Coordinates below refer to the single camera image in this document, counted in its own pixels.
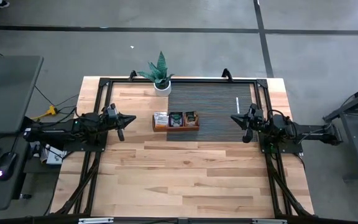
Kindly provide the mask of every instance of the white pot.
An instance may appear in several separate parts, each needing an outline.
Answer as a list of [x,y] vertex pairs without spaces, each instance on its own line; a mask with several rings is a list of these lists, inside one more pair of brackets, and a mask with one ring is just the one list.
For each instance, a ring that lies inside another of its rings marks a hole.
[[159,88],[157,88],[154,83],[154,89],[155,89],[155,94],[157,96],[168,96],[171,93],[171,81],[169,81],[168,87],[166,87],[163,90],[160,90]]

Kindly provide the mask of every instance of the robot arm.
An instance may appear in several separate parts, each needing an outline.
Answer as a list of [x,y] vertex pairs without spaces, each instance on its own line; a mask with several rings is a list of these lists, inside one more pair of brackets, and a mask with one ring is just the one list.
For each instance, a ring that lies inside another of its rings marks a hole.
[[280,114],[271,115],[275,111],[268,111],[268,118],[263,118],[263,111],[257,109],[256,104],[251,104],[245,115],[231,115],[231,118],[245,130],[242,141],[248,143],[253,138],[253,131],[258,131],[267,136],[273,143],[284,139],[294,140],[299,144],[302,140],[320,140],[326,144],[338,145],[342,142],[341,133],[332,123],[322,126],[300,125],[290,120],[289,117]]
[[66,151],[98,151],[104,147],[100,134],[115,129],[120,141],[123,141],[122,130],[136,116],[117,113],[115,104],[103,108],[102,112],[82,114],[65,122],[31,123],[24,131],[24,139],[28,142],[39,141]]

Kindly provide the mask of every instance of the gray floor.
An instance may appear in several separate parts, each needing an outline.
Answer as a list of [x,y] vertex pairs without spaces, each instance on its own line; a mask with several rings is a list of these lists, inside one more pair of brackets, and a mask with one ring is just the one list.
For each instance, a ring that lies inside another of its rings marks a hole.
[[[260,0],[266,29],[358,30],[358,0]],[[4,25],[95,27],[257,28],[252,0],[14,0],[0,10]],[[322,116],[358,90],[358,35],[267,35],[275,77],[284,78],[294,120],[322,124]],[[259,34],[161,32],[34,32],[0,30],[0,53],[42,55],[38,87],[59,102],[78,93],[84,75],[128,75],[147,69],[162,50],[169,71],[218,77],[266,77]],[[74,105],[76,99],[67,105]],[[34,93],[29,116],[48,103]],[[358,170],[347,145],[305,141],[306,175],[317,215],[358,220]],[[29,176],[24,191],[0,218],[42,215],[56,176]]]

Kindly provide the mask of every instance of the wooden tray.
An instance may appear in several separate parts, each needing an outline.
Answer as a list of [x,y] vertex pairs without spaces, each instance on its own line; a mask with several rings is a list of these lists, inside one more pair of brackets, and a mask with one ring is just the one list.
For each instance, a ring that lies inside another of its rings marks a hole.
[[200,130],[200,119],[197,116],[196,126],[183,126],[183,127],[164,127],[164,128],[156,128],[155,127],[155,120],[154,120],[154,114],[152,115],[153,119],[153,130],[154,132],[162,132],[162,131],[198,131]]

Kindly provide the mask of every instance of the potted plant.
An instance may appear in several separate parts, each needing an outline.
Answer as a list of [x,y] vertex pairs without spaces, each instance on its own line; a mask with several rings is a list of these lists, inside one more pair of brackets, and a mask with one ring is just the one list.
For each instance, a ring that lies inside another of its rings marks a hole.
[[158,57],[157,66],[149,62],[151,72],[139,72],[139,75],[154,82],[155,94],[157,96],[168,96],[171,93],[171,77],[167,75],[167,63],[162,52]]

